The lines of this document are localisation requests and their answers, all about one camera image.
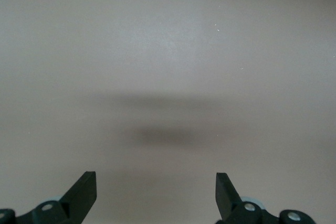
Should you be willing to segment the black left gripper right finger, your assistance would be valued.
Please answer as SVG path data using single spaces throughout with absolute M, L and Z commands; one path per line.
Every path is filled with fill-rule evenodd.
M 280 223 L 256 203 L 243 201 L 226 173 L 216 174 L 215 200 L 221 216 L 217 224 Z

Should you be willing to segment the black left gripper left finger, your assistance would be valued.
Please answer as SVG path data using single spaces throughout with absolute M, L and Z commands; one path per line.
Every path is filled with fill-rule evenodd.
M 84 174 L 59 199 L 15 218 L 15 223 L 82 223 L 97 199 L 96 172 Z

